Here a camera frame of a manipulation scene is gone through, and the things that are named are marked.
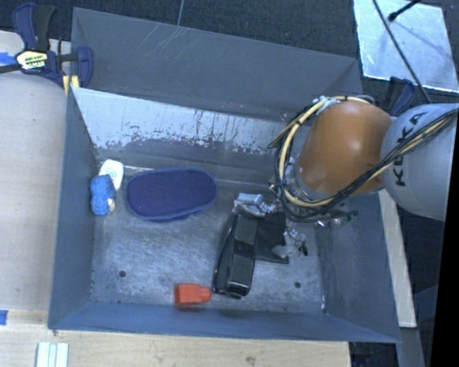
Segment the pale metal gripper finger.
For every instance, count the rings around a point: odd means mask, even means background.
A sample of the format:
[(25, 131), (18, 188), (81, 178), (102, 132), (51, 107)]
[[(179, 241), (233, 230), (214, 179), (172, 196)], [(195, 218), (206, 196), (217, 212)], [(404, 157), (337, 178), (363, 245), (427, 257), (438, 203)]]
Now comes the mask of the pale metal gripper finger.
[(263, 218), (266, 218), (267, 216), (272, 215), (272, 210), (260, 209), (255, 205), (244, 205), (244, 204), (235, 205), (233, 207), (232, 212), (242, 214), (243, 216), (263, 217)]
[(237, 198), (235, 199), (235, 202), (236, 204), (258, 207), (260, 206), (262, 200), (262, 195), (241, 192), (238, 194)]

